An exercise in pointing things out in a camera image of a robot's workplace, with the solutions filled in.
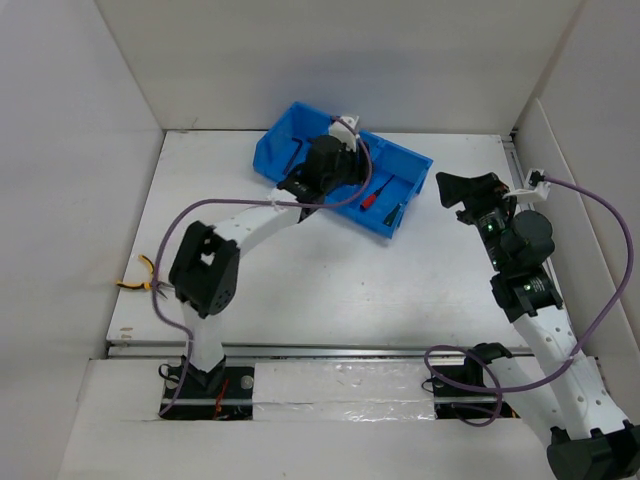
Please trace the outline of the brown hex key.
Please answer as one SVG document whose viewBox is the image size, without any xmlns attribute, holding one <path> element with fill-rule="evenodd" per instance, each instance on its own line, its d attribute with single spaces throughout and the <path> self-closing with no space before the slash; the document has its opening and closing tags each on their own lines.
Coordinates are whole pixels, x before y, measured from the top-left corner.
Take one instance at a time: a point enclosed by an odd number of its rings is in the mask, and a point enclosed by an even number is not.
<svg viewBox="0 0 640 480">
<path fill-rule="evenodd" d="M 285 167 L 283 169 L 283 174 L 286 175 L 289 173 L 289 171 L 291 170 L 300 150 L 302 149 L 302 147 L 304 146 L 304 141 L 299 139 L 299 138 L 293 138 L 292 141 L 295 143 L 295 149 L 292 153 L 292 155 L 290 156 L 289 160 L 287 161 L 287 163 L 285 164 Z"/>
</svg>

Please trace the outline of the red-handled screwdriver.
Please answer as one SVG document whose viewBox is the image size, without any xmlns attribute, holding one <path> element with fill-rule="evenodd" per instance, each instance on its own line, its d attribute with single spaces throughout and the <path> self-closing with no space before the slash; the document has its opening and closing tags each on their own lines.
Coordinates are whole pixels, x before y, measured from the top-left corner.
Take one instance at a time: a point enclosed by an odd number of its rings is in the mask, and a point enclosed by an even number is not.
<svg viewBox="0 0 640 480">
<path fill-rule="evenodd" d="M 360 210 L 366 211 L 371 208 L 371 206 L 376 202 L 381 193 L 387 187 L 387 185 L 394 179 L 394 175 L 391 175 L 381 186 L 379 186 L 373 193 L 368 195 L 361 203 Z"/>
</svg>

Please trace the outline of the large green-handled screwdriver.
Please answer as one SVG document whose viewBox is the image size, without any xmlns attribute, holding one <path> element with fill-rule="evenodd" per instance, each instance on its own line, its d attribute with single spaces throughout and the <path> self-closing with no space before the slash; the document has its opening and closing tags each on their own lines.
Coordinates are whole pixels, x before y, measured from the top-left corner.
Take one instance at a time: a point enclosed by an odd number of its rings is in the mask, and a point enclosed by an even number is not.
<svg viewBox="0 0 640 480">
<path fill-rule="evenodd" d="M 383 220 L 383 224 L 389 228 L 397 228 L 401 222 L 405 210 L 404 203 L 398 203 L 394 208 L 386 215 Z"/>
</svg>

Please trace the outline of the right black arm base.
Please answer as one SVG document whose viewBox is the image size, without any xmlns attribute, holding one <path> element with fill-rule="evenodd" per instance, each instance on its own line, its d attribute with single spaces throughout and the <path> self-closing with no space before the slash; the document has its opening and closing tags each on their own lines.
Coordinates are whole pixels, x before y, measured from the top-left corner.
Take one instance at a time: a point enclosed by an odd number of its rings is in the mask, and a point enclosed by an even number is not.
<svg viewBox="0 0 640 480">
<path fill-rule="evenodd" d="M 488 387 L 490 377 L 473 359 L 465 358 L 458 365 L 439 365 L 435 370 L 452 381 L 474 387 Z M 469 426 L 485 426 L 496 412 L 498 400 L 495 394 L 483 395 L 456 388 L 430 375 L 422 388 L 433 394 L 437 420 L 456 419 Z M 517 418 L 510 405 L 503 401 L 498 418 Z"/>
</svg>

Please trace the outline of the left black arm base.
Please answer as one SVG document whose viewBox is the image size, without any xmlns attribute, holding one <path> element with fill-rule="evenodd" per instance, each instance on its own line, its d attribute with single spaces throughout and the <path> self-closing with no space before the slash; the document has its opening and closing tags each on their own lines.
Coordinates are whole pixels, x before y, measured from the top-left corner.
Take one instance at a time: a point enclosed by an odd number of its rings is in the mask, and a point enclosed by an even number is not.
<svg viewBox="0 0 640 480">
<path fill-rule="evenodd" d="M 247 421 L 253 419 L 253 366 L 228 366 L 223 359 L 212 372 L 188 367 L 178 388 L 186 358 L 178 365 L 163 363 L 158 374 L 164 381 L 159 417 L 174 421 Z"/>
</svg>

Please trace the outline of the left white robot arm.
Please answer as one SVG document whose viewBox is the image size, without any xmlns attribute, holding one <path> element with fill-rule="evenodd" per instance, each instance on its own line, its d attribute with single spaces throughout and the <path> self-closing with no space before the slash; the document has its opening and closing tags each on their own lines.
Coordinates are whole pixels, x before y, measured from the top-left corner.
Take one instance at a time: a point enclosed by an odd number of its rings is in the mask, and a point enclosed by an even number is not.
<svg viewBox="0 0 640 480">
<path fill-rule="evenodd" d="M 226 356 L 220 320 L 214 317 L 231 303 L 243 255 L 277 232 L 297 225 L 320 209 L 327 197 L 345 186 L 360 192 L 372 175 L 367 144 L 356 137 L 350 149 L 335 136 L 311 141 L 305 160 L 292 167 L 265 201 L 232 218 L 206 225 L 189 225 L 170 269 L 185 326 L 191 331 L 191 354 L 183 369 L 188 384 L 201 396 L 222 387 Z"/>
</svg>

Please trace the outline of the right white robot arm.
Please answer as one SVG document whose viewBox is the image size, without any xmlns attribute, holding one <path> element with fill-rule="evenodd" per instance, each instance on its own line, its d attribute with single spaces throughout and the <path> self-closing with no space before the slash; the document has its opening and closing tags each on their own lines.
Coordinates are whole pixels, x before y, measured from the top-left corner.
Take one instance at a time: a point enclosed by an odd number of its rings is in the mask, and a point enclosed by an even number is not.
<svg viewBox="0 0 640 480">
<path fill-rule="evenodd" d="M 520 203 L 546 200 L 555 179 L 532 170 L 511 190 L 495 174 L 436 175 L 443 207 L 457 204 L 458 221 L 474 226 L 495 271 L 492 293 L 543 372 L 532 380 L 500 343 L 466 351 L 458 370 L 431 367 L 435 383 L 508 404 L 546 449 L 558 479 L 628 479 L 639 472 L 639 428 L 607 392 L 595 360 L 582 347 L 623 292 L 619 287 L 582 337 L 543 264 L 554 252 L 553 227 Z"/>
</svg>

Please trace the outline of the blue three-compartment plastic bin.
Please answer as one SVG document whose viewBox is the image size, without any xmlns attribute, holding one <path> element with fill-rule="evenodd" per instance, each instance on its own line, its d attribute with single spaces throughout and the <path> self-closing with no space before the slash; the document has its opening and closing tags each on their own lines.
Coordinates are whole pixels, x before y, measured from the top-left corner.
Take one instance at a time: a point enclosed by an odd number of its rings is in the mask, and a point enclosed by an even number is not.
<svg viewBox="0 0 640 480">
<path fill-rule="evenodd" d="M 309 138 L 329 135 L 331 116 L 301 102 L 293 103 L 288 110 L 258 141 L 255 148 L 253 168 L 265 178 L 280 185 L 292 186 L 304 203 L 326 203 L 339 206 L 332 210 L 337 214 L 386 238 L 391 238 L 397 228 L 383 224 L 386 215 L 398 203 L 405 209 L 412 198 L 421 192 L 433 161 L 371 132 L 362 131 L 360 139 L 367 148 L 364 151 L 372 174 L 361 187 L 345 186 L 329 195 L 314 193 L 299 181 L 299 165 L 309 149 Z M 304 141 L 291 170 L 283 174 L 285 164 L 295 149 L 293 138 Z M 387 185 L 376 202 L 366 211 L 360 203 L 391 175 L 394 179 Z"/>
</svg>

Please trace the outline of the aluminium side rail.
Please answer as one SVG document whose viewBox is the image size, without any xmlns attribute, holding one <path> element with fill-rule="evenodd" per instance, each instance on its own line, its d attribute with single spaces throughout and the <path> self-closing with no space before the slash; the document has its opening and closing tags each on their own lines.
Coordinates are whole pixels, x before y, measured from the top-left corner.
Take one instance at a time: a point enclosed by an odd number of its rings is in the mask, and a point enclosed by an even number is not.
<svg viewBox="0 0 640 480">
<path fill-rule="evenodd" d="M 526 182 L 527 173 L 523 170 L 516 147 L 512 141 L 502 141 L 506 161 L 511 175 L 511 190 L 532 190 Z"/>
</svg>

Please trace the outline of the aluminium front rail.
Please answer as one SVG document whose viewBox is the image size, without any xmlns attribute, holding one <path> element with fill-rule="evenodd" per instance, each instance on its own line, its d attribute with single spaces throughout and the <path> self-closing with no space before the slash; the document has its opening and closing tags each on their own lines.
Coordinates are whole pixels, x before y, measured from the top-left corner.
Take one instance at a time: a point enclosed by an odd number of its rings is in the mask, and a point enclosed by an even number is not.
<svg viewBox="0 0 640 480">
<path fill-rule="evenodd" d="M 382 358 L 422 358 L 425 347 L 417 348 L 350 348 L 322 346 L 277 346 L 228 344 L 223 347 L 226 355 L 236 359 L 382 359 Z M 170 358 L 183 354 L 184 347 L 169 343 L 112 343 L 109 358 Z"/>
</svg>

